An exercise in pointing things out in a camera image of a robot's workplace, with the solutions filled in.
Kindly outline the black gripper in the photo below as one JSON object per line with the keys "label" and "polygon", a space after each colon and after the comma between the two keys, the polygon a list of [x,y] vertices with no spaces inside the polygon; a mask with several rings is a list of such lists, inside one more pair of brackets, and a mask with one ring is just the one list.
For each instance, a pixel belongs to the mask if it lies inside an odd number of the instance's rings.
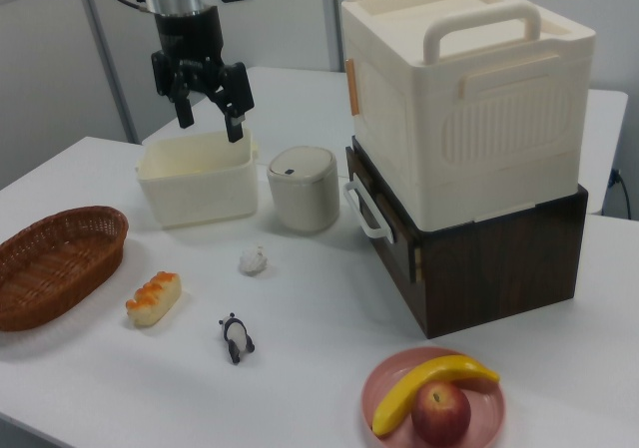
{"label": "black gripper", "polygon": [[157,93],[174,105],[182,129],[194,124],[191,90],[204,93],[223,113],[230,143],[243,136],[246,112],[255,106],[244,63],[225,65],[219,11],[154,16],[161,49],[151,56]]}

